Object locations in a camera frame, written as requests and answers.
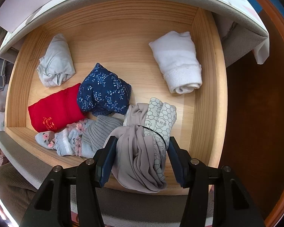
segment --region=person's leg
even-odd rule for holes
[[[11,163],[0,166],[0,199],[18,224],[36,192]]]

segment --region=dark brown floor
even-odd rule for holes
[[[284,43],[270,18],[270,56],[229,66],[228,115],[220,166],[231,166],[266,218],[284,189]]]

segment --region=orange wooden trim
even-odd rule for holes
[[[278,11],[278,9],[270,2],[270,0],[257,0],[257,2],[262,6],[264,11],[272,20],[273,24],[275,25],[276,29],[280,33],[283,41],[284,41],[284,18]],[[280,196],[279,201],[270,212],[268,217],[265,219],[266,227],[274,227],[279,219],[284,214],[284,190]]]
[[[270,0],[256,0],[267,15],[272,20],[273,24],[279,31],[283,41],[284,41],[284,18],[278,9],[270,2]]]

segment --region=open drawer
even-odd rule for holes
[[[171,94],[148,43],[169,31],[190,31],[202,65],[203,85],[190,94]],[[54,35],[66,38],[76,74],[61,86],[45,88],[36,68]],[[39,26],[28,34],[18,54],[5,113],[5,130],[28,152],[51,166],[77,166],[84,158],[60,157],[35,141],[27,107],[50,94],[82,82],[99,62],[132,88],[131,104],[149,103],[151,97],[175,105],[177,121],[171,136],[192,157],[219,164],[226,128],[227,84],[224,56],[211,12],[161,0],[115,0],[86,6]],[[169,160],[168,188],[157,194],[187,194],[176,182]],[[123,188],[111,176],[105,187]]]

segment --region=red folded underwear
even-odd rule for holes
[[[28,107],[30,121],[37,132],[54,131],[85,118],[77,104],[80,83],[51,94]]]

